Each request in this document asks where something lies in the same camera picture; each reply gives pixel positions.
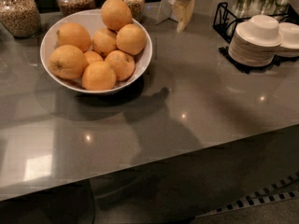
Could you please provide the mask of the black mat under plates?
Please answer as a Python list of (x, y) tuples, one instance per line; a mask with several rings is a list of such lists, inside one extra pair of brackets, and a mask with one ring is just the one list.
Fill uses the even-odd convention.
[(299, 60), (299, 57), (288, 58), (288, 57), (281, 57), (281, 56), (275, 55), (274, 59), (272, 60), (272, 62), (270, 64), (264, 65), (264, 66), (259, 66), (259, 67), (254, 67), (254, 66), (244, 65), (242, 63), (239, 63), (239, 62), (235, 61), (228, 54), (228, 48), (227, 47), (218, 48), (218, 51), (237, 70), (239, 70), (240, 72), (245, 73), (245, 74), (250, 74), (250, 73), (253, 73), (253, 72), (264, 72), (265, 70), (271, 69), (273, 66), (280, 66), (282, 63), (285, 63), (285, 62), (294, 63), (294, 62), (297, 62)]

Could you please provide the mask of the small hidden orange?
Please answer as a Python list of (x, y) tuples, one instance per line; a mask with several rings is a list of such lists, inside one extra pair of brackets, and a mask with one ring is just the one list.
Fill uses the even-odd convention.
[(92, 51), (92, 50), (86, 51), (84, 53), (84, 55), (85, 55), (85, 58), (86, 58), (88, 63), (94, 63), (94, 62), (103, 60), (103, 58), (101, 57), (100, 54), (98, 54), (97, 52)]

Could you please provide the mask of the white folded card stand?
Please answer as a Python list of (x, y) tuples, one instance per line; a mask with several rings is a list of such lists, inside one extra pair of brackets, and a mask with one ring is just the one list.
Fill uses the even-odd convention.
[(184, 1), (161, 0), (156, 23), (159, 24), (167, 19), (182, 22), (184, 17)]

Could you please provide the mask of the left glass cereal jar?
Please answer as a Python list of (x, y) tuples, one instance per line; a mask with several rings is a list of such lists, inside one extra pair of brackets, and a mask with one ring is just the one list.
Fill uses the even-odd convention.
[(0, 0), (0, 22), (17, 38), (32, 37), (41, 30), (35, 0)]

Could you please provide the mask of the glass cup right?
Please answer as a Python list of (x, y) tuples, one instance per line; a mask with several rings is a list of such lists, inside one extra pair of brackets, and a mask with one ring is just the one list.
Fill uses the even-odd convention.
[(289, 1), (288, 0), (276, 0), (275, 3), (275, 14), (284, 14), (288, 11)]

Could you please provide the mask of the stack of paper plates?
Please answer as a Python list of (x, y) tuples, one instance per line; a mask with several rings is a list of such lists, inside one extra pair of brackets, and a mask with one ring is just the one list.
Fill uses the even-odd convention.
[(264, 66), (272, 62), (279, 46), (258, 46), (246, 41), (236, 31), (228, 48), (228, 53), (235, 61), (248, 66)]

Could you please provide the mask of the white ceramic bowl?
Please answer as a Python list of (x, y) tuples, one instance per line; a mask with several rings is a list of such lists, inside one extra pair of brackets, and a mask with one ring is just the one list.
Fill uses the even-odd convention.
[(56, 32), (58, 29), (67, 22), (76, 22), (82, 25), (90, 35), (93, 35), (96, 30), (104, 27), (104, 23), (100, 17), (99, 9), (85, 10), (72, 15), (66, 16), (59, 21), (55, 22), (43, 37), (40, 45), (40, 59), (44, 69), (47, 71), (49, 76), (58, 84), (66, 87), (72, 91), (78, 91), (87, 94), (98, 94), (98, 95), (110, 95), (117, 93), (128, 86), (132, 85), (136, 80), (138, 80), (147, 70), (150, 60), (152, 57), (152, 42), (150, 35), (147, 30), (136, 20), (133, 20), (133, 24), (140, 27), (147, 38), (146, 46), (144, 49), (135, 56), (135, 71), (133, 74), (125, 81), (117, 82), (112, 90), (108, 91), (87, 91), (83, 88), (81, 78), (73, 80), (63, 80), (55, 76), (49, 69), (49, 59), (50, 55), (58, 47)]

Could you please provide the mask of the glass cup left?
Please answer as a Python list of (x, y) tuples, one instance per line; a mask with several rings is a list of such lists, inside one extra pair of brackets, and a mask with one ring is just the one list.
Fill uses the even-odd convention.
[(249, 14), (249, 9), (252, 0), (236, 0), (232, 11), (238, 17), (246, 17)]

